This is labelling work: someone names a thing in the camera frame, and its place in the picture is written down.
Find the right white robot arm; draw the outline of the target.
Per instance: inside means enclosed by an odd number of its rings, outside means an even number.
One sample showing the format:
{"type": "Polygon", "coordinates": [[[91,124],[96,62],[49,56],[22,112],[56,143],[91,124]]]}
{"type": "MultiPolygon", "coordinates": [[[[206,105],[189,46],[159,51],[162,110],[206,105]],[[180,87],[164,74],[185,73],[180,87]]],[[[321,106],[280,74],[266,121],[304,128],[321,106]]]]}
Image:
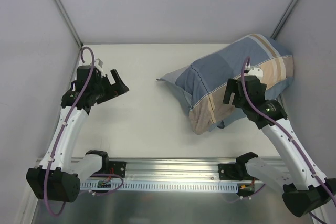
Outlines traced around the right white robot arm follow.
{"type": "Polygon", "coordinates": [[[249,152],[236,158],[220,172],[234,180],[256,178],[281,193],[288,210],[296,217],[335,201],[335,179],[328,178],[305,151],[280,103],[265,99],[266,85],[256,76],[229,79],[223,103],[242,109],[272,142],[285,163],[286,175],[249,152]]]}

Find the blue beige striped pillowcase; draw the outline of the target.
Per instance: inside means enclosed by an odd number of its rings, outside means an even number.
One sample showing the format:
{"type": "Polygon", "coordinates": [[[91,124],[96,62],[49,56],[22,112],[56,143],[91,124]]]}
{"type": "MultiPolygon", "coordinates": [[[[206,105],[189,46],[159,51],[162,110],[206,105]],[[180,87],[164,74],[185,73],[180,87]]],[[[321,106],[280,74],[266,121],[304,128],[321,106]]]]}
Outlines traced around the blue beige striped pillowcase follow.
{"type": "Polygon", "coordinates": [[[242,69],[262,72],[265,98],[276,99],[293,81],[294,62],[289,49],[261,34],[250,34],[188,66],[167,73],[166,82],[189,118],[192,130],[201,135],[216,127],[226,127],[246,117],[242,109],[225,104],[226,90],[233,91],[242,69]]]}

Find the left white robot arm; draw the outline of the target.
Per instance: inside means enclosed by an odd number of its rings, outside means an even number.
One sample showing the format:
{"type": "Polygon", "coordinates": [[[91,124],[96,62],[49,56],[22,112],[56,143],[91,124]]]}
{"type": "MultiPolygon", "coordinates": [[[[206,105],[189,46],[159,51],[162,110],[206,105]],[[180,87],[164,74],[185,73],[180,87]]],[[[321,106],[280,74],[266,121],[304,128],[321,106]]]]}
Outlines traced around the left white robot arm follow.
{"type": "Polygon", "coordinates": [[[79,163],[71,163],[76,140],[91,108],[129,91],[117,70],[110,72],[114,84],[100,67],[77,68],[76,79],[62,96],[58,125],[47,153],[39,165],[29,168],[26,174],[37,199],[74,202],[82,182],[93,174],[103,177],[111,170],[105,151],[87,151],[79,163]]]}

